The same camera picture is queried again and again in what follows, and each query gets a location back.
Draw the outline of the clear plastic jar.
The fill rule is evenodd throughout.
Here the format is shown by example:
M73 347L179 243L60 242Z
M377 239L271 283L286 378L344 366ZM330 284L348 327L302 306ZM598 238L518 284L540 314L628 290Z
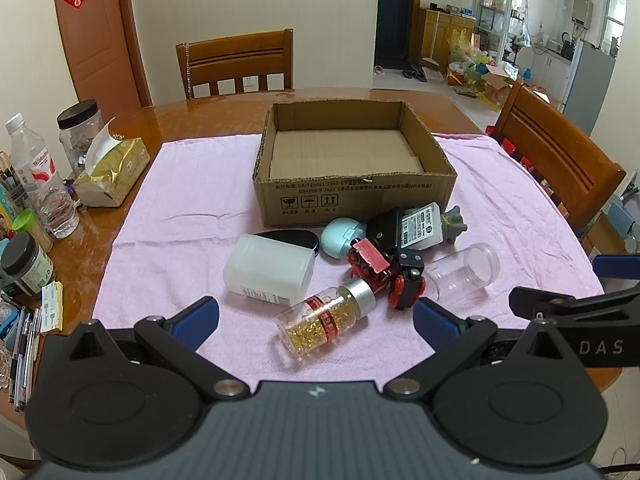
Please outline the clear plastic jar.
M446 306L486 288L499 274L495 249L485 243L474 244L427 263L424 295Z

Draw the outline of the grey toy figure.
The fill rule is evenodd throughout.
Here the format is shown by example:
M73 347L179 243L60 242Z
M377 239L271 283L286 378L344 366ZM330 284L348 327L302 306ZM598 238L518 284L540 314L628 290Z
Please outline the grey toy figure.
M442 239L448 244L454 244L456 239L468 230L459 206L454 206L441 214L440 225L442 226Z

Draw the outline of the red toy train engine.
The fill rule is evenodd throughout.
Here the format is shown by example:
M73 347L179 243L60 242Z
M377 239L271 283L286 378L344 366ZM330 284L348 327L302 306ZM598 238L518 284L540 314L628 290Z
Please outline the red toy train engine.
M390 262L367 238L353 240L346 256L352 278L361 278L373 288L384 286L390 279Z

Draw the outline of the white plastic container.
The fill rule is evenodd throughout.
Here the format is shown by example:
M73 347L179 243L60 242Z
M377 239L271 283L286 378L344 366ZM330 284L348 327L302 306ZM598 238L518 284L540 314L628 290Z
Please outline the white plastic container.
M302 301L314 272L314 251L243 234L224 265L224 284L236 294L291 307Z

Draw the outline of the gold capsule bottle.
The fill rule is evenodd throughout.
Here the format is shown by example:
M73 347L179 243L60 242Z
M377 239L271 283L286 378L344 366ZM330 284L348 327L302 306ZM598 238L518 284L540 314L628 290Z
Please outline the gold capsule bottle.
M374 292L361 278L330 287L276 317L280 337L297 359L351 330L376 307Z

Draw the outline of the teal round case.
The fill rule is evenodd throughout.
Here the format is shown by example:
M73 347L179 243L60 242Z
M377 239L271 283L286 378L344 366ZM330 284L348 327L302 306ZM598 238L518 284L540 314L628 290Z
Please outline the teal round case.
M320 247L333 259L343 259L355 238L366 236L366 226L351 218L337 218L329 222L320 235Z

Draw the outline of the black teardrop case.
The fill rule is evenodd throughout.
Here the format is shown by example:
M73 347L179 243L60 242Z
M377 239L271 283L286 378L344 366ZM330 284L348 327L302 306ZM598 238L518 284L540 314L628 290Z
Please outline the black teardrop case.
M254 233L254 237L265 238L262 243L265 251L273 257L290 256L299 254L302 249L309 250L317 257L319 253L320 240L316 233L309 230L288 229L271 230Z

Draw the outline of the wooden chair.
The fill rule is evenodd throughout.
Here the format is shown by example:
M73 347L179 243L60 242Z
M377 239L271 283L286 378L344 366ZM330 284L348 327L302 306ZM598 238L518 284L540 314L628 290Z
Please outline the wooden chair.
M534 179L548 184L552 203L565 209L575 234L585 231L626 176L574 122L521 81L512 86L489 135L501 146L512 145L509 155L528 162Z
M194 88L207 84L218 96L218 84L232 80L235 93L244 93L244 79L256 77L258 91L268 92L268 77L283 76L283 88L293 88L294 30L183 42L176 55L186 99L194 98Z

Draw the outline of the pens bundle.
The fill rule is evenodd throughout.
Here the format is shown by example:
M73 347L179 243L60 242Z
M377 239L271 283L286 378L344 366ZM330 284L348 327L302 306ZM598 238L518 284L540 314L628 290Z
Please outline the pens bundle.
M9 401L14 411L24 412L32 392L42 314L23 308L18 317L10 368Z

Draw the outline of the gold tissue pack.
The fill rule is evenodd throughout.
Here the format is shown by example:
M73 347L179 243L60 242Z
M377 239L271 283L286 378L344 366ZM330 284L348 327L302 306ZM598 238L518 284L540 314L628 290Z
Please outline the gold tissue pack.
M87 207L119 207L151 160L141 138L126 139L110 127L108 122L93 139L85 169L74 182L78 200Z

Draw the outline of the green cap bottle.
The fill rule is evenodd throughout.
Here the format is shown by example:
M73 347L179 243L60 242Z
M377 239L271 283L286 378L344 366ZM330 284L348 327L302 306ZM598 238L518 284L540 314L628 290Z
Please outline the green cap bottle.
M29 233L35 242L44 252L50 252L53 247L53 240L41 225L35 211L32 208L22 210L12 223L15 232Z

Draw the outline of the cardboard box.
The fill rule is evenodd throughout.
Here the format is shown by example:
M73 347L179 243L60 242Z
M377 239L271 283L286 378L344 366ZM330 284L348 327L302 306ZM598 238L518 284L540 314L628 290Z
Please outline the cardboard box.
M272 228L446 207L456 180L444 150L404 101L275 102L253 172L262 222Z

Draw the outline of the water bottle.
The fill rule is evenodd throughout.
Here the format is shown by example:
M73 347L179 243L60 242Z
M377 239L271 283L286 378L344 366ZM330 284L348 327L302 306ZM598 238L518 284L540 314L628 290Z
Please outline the water bottle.
M58 240L70 236L79 223L76 206L43 137L26 126L21 113L6 122L6 131L12 167L44 226Z

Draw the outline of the wooden cabinet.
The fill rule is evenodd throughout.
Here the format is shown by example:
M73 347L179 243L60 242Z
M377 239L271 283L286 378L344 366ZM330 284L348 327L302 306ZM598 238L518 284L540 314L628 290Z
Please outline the wooden cabinet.
M446 73L449 58L449 40L453 32L470 34L476 19L470 16L448 14L421 8L418 25L418 61L433 60L439 71Z

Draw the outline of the wooden chair back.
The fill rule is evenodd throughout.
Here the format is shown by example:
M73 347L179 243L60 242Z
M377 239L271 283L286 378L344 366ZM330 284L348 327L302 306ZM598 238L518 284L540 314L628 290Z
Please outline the wooden chair back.
M268 92L268 77L283 76L283 88L293 88L294 30L183 42L176 55L186 99L194 98L194 88L207 84L218 96L218 84L232 80L235 93L244 93L244 79L256 77L258 91Z

